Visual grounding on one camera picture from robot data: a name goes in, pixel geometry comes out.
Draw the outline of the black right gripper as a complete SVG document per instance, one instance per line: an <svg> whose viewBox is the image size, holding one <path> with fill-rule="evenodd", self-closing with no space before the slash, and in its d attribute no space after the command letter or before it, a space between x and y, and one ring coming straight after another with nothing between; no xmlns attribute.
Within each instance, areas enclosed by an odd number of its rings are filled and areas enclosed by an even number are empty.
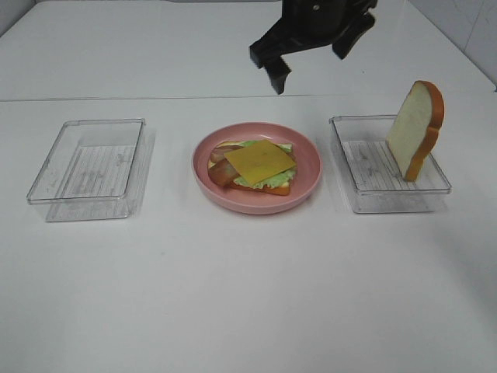
<svg viewBox="0 0 497 373"><path fill-rule="evenodd" d="M250 57L280 95L291 73L281 56L331 45L343 60L374 26L376 6L377 0L286 0L280 19L249 47Z"/></svg>

